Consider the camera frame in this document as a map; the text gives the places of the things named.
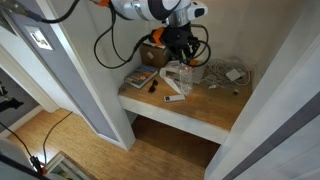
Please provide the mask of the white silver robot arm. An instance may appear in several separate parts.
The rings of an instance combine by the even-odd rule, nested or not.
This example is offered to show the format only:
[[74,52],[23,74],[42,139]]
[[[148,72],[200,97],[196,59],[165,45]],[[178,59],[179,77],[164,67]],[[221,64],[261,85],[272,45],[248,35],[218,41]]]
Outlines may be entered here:
[[165,46],[181,63],[191,61],[203,43],[210,53],[207,41],[192,34],[191,23],[208,13],[208,7],[198,0],[92,0],[97,6],[106,6],[126,20],[161,21],[164,27],[153,30],[149,41]]

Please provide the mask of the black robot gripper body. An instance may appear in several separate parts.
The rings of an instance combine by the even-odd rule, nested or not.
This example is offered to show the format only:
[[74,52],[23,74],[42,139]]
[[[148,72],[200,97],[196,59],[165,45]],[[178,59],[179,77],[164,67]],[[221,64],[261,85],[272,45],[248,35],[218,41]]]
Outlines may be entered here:
[[184,58],[190,58],[193,47],[200,47],[200,42],[191,32],[191,24],[182,27],[160,27],[154,29],[149,37],[151,43],[165,46],[171,55],[173,50],[180,50]]

